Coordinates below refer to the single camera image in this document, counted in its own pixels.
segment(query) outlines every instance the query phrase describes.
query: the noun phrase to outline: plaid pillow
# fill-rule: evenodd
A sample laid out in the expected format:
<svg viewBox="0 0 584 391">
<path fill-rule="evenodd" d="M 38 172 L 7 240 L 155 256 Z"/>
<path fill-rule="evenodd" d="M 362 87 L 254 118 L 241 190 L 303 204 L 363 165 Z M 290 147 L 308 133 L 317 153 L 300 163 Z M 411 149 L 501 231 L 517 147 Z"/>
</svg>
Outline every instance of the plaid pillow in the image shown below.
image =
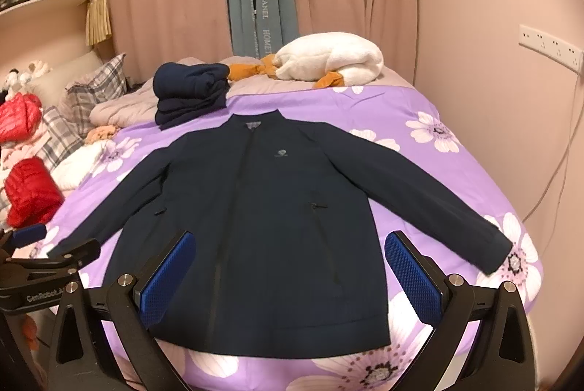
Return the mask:
<svg viewBox="0 0 584 391">
<path fill-rule="evenodd" d="M 115 100 L 127 91 L 122 67 L 126 54 L 120 54 L 85 77 L 69 83 L 58 109 L 67 121 L 77 127 L 84 138 L 95 126 L 89 121 L 89 113 L 99 103 Z"/>
<path fill-rule="evenodd" d="M 77 133 L 74 125 L 69 123 L 55 106 L 45 109 L 43 123 L 51 138 L 41 147 L 37 157 L 43 161 L 49 172 L 52 172 L 62 161 L 83 145 L 83 139 Z"/>
</svg>

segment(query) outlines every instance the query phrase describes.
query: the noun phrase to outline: shelf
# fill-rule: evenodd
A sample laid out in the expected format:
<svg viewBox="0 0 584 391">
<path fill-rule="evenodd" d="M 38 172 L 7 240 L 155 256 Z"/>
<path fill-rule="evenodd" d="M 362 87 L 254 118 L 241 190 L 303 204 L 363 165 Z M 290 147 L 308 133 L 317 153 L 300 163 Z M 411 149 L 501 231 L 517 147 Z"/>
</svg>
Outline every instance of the shelf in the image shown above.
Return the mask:
<svg viewBox="0 0 584 391">
<path fill-rule="evenodd" d="M 85 1 L 87 0 L 29 0 L 11 5 L 0 11 L 0 28 L 4 29 L 15 22 L 21 22 L 23 19 L 79 5 Z"/>
</svg>

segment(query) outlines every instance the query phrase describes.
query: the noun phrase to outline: power outlet strip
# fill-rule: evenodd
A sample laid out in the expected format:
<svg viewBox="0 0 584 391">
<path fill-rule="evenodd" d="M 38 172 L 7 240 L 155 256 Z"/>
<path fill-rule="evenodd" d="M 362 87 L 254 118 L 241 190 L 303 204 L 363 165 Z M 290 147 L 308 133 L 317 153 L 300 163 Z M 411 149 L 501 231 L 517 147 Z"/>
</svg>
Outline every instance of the power outlet strip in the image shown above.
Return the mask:
<svg viewBox="0 0 584 391">
<path fill-rule="evenodd" d="M 571 43 L 531 27 L 519 26 L 519 45 L 561 63 L 579 75 L 582 74 L 584 53 Z"/>
</svg>

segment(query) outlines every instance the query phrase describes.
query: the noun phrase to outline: wall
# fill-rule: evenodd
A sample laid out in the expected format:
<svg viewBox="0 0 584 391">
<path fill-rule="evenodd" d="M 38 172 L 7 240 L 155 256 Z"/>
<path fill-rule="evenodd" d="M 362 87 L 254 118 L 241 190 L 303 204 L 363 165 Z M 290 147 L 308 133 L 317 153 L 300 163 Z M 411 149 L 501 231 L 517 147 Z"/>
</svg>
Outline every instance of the wall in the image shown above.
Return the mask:
<svg viewBox="0 0 584 391">
<path fill-rule="evenodd" d="M 26 69 L 32 60 L 56 67 L 89 52 L 85 13 L 84 4 L 71 5 L 24 19 L 11 14 L 9 24 L 0 14 L 0 80 L 12 68 Z"/>
<path fill-rule="evenodd" d="M 521 23 L 584 47 L 584 0 L 419 0 L 415 84 L 523 217 L 565 149 L 577 77 L 520 47 Z M 578 83 L 577 111 L 584 92 Z M 526 225 L 544 263 L 531 313 L 543 378 L 557 377 L 584 335 L 578 270 L 584 129 L 579 131 L 553 239 L 564 171 Z"/>
</svg>

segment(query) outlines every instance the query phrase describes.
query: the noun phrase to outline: jacket collar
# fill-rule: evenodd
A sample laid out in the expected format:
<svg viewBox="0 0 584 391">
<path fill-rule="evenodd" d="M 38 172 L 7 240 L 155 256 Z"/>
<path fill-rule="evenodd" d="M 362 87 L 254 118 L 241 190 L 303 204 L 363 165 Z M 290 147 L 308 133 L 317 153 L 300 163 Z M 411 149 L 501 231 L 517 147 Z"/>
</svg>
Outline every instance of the jacket collar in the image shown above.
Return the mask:
<svg viewBox="0 0 584 391">
<path fill-rule="evenodd" d="M 263 126 L 271 126 L 281 123 L 285 118 L 282 113 L 276 109 L 274 111 L 262 114 L 232 114 L 226 122 L 227 126 L 246 127 L 250 123 L 261 123 Z"/>
</svg>

